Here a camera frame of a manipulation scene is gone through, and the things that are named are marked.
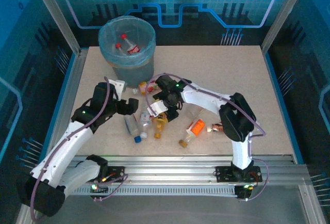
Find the red label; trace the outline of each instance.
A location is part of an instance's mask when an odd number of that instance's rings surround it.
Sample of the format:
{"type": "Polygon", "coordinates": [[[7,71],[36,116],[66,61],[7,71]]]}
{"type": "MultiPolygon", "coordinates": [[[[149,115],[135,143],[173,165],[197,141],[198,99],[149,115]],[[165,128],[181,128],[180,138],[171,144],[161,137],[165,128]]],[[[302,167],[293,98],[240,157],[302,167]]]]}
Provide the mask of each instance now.
{"type": "Polygon", "coordinates": [[[134,47],[133,49],[131,49],[131,50],[127,50],[127,52],[128,52],[130,55],[132,55],[132,54],[135,54],[135,53],[140,52],[140,48],[139,48],[137,45],[135,45],[135,47],[134,47]]]}

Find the blue bottle cap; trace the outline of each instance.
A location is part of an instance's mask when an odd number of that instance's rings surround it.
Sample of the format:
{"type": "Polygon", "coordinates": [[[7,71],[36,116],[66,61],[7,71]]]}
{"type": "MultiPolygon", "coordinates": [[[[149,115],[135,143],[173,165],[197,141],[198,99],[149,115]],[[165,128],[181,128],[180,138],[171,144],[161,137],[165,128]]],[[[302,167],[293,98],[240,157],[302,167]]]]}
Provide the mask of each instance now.
{"type": "Polygon", "coordinates": [[[141,136],[136,136],[134,137],[135,143],[140,143],[141,142],[141,136]]]}

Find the white bottle cap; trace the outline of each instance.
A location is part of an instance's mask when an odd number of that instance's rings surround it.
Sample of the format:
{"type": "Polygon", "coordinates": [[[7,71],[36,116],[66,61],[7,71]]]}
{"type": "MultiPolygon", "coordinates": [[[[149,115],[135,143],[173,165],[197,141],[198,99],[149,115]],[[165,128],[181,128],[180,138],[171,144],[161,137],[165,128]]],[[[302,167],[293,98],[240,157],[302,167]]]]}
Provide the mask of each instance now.
{"type": "Polygon", "coordinates": [[[146,132],[142,132],[142,133],[140,134],[140,136],[141,136],[142,139],[146,139],[146,138],[147,138],[147,134],[146,134],[146,132]]]}

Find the orange label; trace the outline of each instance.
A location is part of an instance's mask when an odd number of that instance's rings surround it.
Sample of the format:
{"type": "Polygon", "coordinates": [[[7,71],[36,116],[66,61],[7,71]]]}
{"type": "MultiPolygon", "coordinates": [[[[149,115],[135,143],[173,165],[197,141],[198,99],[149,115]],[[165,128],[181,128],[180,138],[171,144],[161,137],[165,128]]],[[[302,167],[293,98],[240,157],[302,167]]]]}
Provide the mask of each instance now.
{"type": "Polygon", "coordinates": [[[195,136],[197,136],[204,127],[205,127],[205,122],[203,122],[202,119],[198,119],[198,121],[195,123],[195,125],[191,128],[190,131],[193,132],[195,136]]]}

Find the yellow bottle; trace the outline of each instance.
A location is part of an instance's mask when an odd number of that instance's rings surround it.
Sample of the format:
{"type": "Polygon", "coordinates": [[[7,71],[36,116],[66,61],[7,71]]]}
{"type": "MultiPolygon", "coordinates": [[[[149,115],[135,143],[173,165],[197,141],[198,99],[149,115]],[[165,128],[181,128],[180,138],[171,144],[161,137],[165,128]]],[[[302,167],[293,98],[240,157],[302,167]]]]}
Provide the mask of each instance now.
{"type": "Polygon", "coordinates": [[[165,124],[168,122],[165,113],[160,113],[158,117],[155,117],[153,120],[154,127],[155,127],[155,135],[156,139],[161,138],[161,132],[164,130],[165,124]]]}

